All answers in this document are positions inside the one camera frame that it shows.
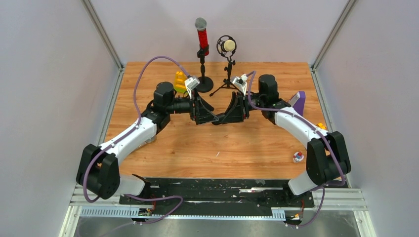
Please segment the black earbud charging case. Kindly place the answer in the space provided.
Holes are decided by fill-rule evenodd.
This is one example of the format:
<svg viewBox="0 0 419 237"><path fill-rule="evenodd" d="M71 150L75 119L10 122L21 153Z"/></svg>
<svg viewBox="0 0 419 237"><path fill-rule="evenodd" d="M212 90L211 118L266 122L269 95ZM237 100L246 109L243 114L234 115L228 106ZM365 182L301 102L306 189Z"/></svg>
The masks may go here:
<svg viewBox="0 0 419 237"><path fill-rule="evenodd" d="M216 117L217 117L217 119L211 122L213 125L224 124L225 113L220 113L220 114L216 115Z"/></svg>

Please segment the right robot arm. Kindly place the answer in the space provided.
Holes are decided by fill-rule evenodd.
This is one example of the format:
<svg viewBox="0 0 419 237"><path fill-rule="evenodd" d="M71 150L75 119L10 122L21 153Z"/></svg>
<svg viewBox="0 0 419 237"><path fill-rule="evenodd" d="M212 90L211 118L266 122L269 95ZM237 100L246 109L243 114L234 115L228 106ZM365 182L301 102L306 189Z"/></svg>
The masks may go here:
<svg viewBox="0 0 419 237"><path fill-rule="evenodd" d="M251 72L230 80L238 92L232 94L231 103L221 114L219 123L243 122L251 110L259 110L266 119L304 145L307 152L305 171L288 181L282 192L283 202L295 206L307 191L325 185L345 185L345 175L351 171L351 164L344 136L314 125L281 99L273 75L261 75L258 92L253 93L254 74Z"/></svg>

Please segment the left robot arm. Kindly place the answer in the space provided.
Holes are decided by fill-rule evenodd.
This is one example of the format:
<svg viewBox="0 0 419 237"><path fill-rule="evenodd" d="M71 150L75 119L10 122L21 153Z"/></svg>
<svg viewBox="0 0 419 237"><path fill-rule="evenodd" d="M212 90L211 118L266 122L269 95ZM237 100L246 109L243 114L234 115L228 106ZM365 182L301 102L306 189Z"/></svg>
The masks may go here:
<svg viewBox="0 0 419 237"><path fill-rule="evenodd" d="M161 82L153 100L139 118L126 130L101 145L89 144L83 149L77 183L83 188L87 202L109 199L115 194L132 195L139 204L151 199L151 190L139 175L122 175L123 160L160 133L172 114L188 113L197 125L218 121L214 108L205 102L196 89L189 97L176 95L173 84Z"/></svg>

